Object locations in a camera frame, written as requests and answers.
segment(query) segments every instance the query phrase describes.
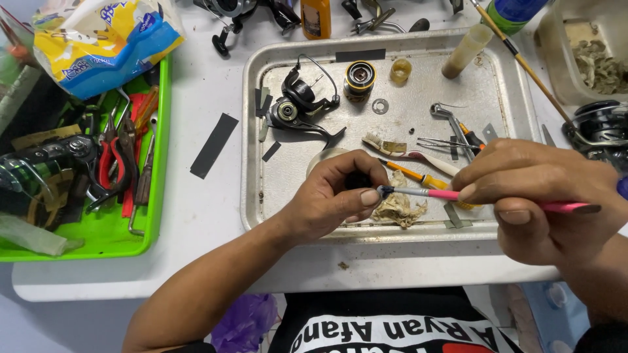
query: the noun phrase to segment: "purple plastic bag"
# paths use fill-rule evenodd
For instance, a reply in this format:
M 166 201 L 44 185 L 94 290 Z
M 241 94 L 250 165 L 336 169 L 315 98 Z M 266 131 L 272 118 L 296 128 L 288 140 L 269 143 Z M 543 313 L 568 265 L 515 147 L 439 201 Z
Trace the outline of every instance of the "purple plastic bag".
M 275 319 L 277 301 L 272 294 L 242 295 L 214 327 L 212 345 L 218 353 L 257 352 Z

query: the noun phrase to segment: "fingernail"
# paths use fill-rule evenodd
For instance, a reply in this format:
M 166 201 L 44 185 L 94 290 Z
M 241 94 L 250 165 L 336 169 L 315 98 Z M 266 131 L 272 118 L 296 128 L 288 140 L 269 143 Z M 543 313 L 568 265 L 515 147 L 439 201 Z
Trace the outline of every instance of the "fingernail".
M 360 219 L 360 217 L 353 215 L 351 217 L 347 217 L 347 219 L 345 219 L 345 223 L 355 223 Z
M 467 185 L 458 194 L 458 201 L 464 201 L 464 200 L 468 199 L 469 196 L 474 194 L 474 192 L 475 192 L 475 184 Z
M 379 201 L 379 192 L 375 189 L 366 190 L 360 194 L 360 198 L 362 199 L 362 205 L 373 206 Z
M 528 223 L 532 219 L 532 214 L 528 210 L 503 211 L 499 212 L 499 217 L 506 223 L 519 225 Z

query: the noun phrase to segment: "hand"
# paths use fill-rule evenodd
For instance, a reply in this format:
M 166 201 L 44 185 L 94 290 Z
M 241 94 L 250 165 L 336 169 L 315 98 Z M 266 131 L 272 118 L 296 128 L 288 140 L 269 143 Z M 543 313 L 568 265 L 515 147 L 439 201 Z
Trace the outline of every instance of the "hand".
M 495 139 L 452 180 L 459 200 L 495 204 L 498 241 L 526 264 L 585 264 L 628 221 L 628 202 L 616 191 L 608 163 L 580 153 L 518 139 Z M 535 202 L 602 206 L 597 214 L 544 212 Z
M 293 199 L 273 217 L 288 226 L 286 233 L 294 244 L 326 236 L 345 219 L 351 223 L 371 216 L 379 205 L 379 194 L 374 188 L 346 190 L 345 177 L 352 171 L 368 175 L 374 188 L 389 184 L 379 160 L 361 149 L 321 161 Z

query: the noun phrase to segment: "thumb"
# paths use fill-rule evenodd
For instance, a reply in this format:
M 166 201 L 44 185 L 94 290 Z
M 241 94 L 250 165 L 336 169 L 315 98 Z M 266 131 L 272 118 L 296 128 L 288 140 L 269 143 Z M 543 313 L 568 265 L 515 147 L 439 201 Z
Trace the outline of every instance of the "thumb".
M 330 215 L 345 219 L 373 208 L 379 202 L 379 192 L 373 188 L 347 190 L 328 200 Z
M 545 212 L 525 198 L 503 198 L 495 203 L 499 223 L 497 242 L 509 258 L 524 264 L 550 264 L 556 248 Z

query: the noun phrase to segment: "left hand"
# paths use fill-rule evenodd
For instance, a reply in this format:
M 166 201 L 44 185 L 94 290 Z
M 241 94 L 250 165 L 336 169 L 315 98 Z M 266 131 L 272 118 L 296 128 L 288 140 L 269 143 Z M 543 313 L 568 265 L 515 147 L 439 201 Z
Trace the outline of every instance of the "left hand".
M 359 222 L 371 216 L 379 194 L 374 188 L 346 190 L 344 181 L 352 171 L 368 175 L 374 188 L 389 184 L 379 160 L 361 149 L 319 162 L 293 199 L 273 216 L 288 226 L 286 234 L 293 244 L 326 236 L 344 220 Z

